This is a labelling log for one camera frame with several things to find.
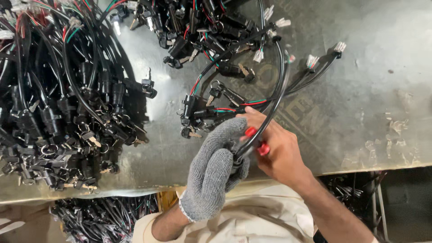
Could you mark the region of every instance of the wire harness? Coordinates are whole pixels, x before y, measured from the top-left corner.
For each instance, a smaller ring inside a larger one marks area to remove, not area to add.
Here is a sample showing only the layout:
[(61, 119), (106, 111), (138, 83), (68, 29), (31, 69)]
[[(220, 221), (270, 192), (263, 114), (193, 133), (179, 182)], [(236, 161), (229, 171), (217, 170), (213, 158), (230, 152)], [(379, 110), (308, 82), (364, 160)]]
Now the wire harness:
[(134, 80), (105, 19), (122, 2), (102, 11), (91, 0), (29, 0), (1, 10), (4, 175), (16, 173), (25, 185), (41, 180), (51, 190), (92, 192), (98, 173), (120, 171), (123, 144), (145, 144), (129, 96), (144, 103), (157, 92), (149, 75)]

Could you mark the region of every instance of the wire terminal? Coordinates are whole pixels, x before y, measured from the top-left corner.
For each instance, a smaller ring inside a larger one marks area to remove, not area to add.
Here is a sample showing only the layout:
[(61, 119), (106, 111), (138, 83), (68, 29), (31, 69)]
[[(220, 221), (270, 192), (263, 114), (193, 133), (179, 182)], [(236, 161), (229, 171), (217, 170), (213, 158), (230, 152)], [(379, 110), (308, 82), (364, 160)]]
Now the wire terminal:
[(30, 4), (25, 4), (25, 3), (23, 3), (23, 4), (18, 4), (18, 5), (13, 6), (13, 7), (10, 9), (10, 11), (16, 13), (16, 12), (26, 11), (26, 10), (29, 9), (29, 8), (30, 8)]
[(260, 63), (261, 60), (263, 59), (264, 59), (264, 52), (261, 49), (257, 50), (254, 55), (254, 61)]
[(335, 52), (342, 53), (345, 50), (346, 44), (344, 42), (338, 42), (334, 48)]
[(318, 59), (320, 58), (309, 54), (308, 60), (306, 62), (306, 66), (308, 66), (308, 68), (313, 68), (315, 64), (318, 62)]
[(70, 27), (78, 27), (81, 25), (81, 21), (75, 17), (71, 17), (69, 20)]
[(275, 24), (279, 28), (285, 27), (285, 26), (290, 26), (291, 25), (291, 20), (285, 19), (285, 18), (281, 18), (278, 21), (276, 21)]
[(264, 10), (264, 19), (269, 21), (270, 17), (273, 15), (273, 8), (274, 5), (270, 6), (270, 8), (266, 8), (266, 10)]

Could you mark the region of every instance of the red wire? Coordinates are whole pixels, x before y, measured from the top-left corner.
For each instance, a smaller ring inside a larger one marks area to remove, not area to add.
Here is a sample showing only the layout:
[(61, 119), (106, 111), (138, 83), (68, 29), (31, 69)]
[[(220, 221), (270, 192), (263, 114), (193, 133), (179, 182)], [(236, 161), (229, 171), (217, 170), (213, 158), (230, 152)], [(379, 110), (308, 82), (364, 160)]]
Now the red wire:
[(219, 2), (220, 8), (222, 9), (222, 11), (225, 13), (225, 9), (222, 6), (222, 2)]
[(240, 104), (240, 105), (242, 105), (242, 106), (251, 106), (251, 105), (258, 105), (258, 104), (261, 104), (261, 103), (264, 103), (264, 102), (267, 102), (267, 100), (263, 100), (263, 101), (255, 102), (255, 103), (245, 103), (245, 104)]
[(203, 8), (203, 12), (204, 12), (204, 14), (206, 15), (207, 19), (210, 21), (210, 23), (213, 24), (213, 21), (212, 21), (212, 20), (210, 19), (210, 17), (207, 15), (207, 13), (206, 13), (206, 11), (205, 11), (204, 8)]
[(215, 108), (214, 110), (228, 110), (228, 111), (233, 111), (233, 112), (236, 111), (236, 110), (230, 109), (230, 108)]
[(63, 42), (64, 42), (64, 38), (66, 37), (66, 26), (63, 27)]
[(80, 9), (78, 3), (75, 0), (73, 0), (73, 2), (75, 3), (76, 7), (82, 12), (82, 10)]
[(187, 26), (187, 28), (186, 28), (186, 30), (184, 31), (184, 36), (183, 36), (183, 39), (185, 40), (186, 39), (186, 34), (187, 34), (187, 31), (189, 30), (189, 26)]
[(87, 8), (89, 9), (89, 11), (91, 12), (92, 10), (90, 9), (90, 6), (86, 3), (86, 0), (83, 0), (83, 2), (87, 6)]
[(126, 2), (127, 0), (121, 0), (121, 1), (118, 1), (118, 2), (116, 2), (116, 4), (114, 4), (113, 6), (111, 6), (111, 8), (108, 10), (108, 12), (109, 11), (111, 11), (111, 10), (113, 10), (115, 7), (117, 7), (120, 3), (122, 3), (122, 2)]
[(20, 15), (18, 15), (18, 18), (16, 18), (16, 24), (15, 24), (15, 30), (16, 30), (16, 32), (18, 32), (19, 21), (21, 20), (22, 14), (23, 13), (20, 13)]

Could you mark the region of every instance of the gloved hand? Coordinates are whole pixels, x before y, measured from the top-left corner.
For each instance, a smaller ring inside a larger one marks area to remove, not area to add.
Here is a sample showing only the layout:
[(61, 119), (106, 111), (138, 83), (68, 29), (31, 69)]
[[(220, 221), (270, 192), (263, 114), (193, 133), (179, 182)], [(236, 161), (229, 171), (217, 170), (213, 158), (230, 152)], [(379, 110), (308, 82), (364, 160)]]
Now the gloved hand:
[(247, 122), (233, 118), (223, 122), (209, 134), (192, 161), (187, 189), (180, 196), (180, 209), (190, 222), (211, 219), (225, 203), (225, 193), (248, 176), (249, 158), (231, 174), (233, 154), (226, 148), (238, 143)]

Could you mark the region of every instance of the metal table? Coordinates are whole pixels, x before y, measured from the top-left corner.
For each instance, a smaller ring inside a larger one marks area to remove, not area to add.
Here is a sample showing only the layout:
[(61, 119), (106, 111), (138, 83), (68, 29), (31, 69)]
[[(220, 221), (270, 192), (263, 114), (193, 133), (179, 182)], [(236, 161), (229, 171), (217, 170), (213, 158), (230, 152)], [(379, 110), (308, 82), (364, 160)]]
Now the metal table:
[[(338, 41), (347, 44), (342, 59), (315, 84), (284, 98), (275, 116), (297, 134), (303, 160), (312, 172), (431, 165), (430, 1), (264, 1), (265, 7), (271, 4), (275, 5), (271, 20), (292, 20), (291, 27), (278, 31), (283, 42), (291, 45), (287, 50), (297, 57), (291, 75), (305, 67), (308, 54), (322, 56)], [(249, 1), (241, 11), (259, 22), (257, 2)], [(204, 139), (182, 138), (176, 111), (183, 108), (181, 101), (208, 60), (200, 54), (182, 69), (170, 68), (162, 62), (168, 53), (158, 46), (156, 35), (146, 27), (129, 31), (131, 22), (132, 16), (121, 24), (118, 40), (136, 79), (144, 77), (144, 67), (150, 67), (159, 92), (140, 111), (149, 119), (144, 125), (148, 144), (125, 146), (119, 157), (121, 172), (101, 175), (93, 194), (74, 189), (50, 192), (44, 182), (18, 187), (17, 176), (11, 175), (0, 177), (1, 202), (133, 196), (185, 185), (189, 164)], [(253, 54), (245, 53), (234, 62), (253, 68), (256, 83), (208, 74), (198, 92), (208, 98), (205, 88), (216, 78), (248, 99), (269, 95), (278, 72), (275, 50), (266, 47), (261, 64), (252, 61)], [(228, 105), (224, 99), (215, 104)], [(253, 164), (248, 179), (264, 177)]]

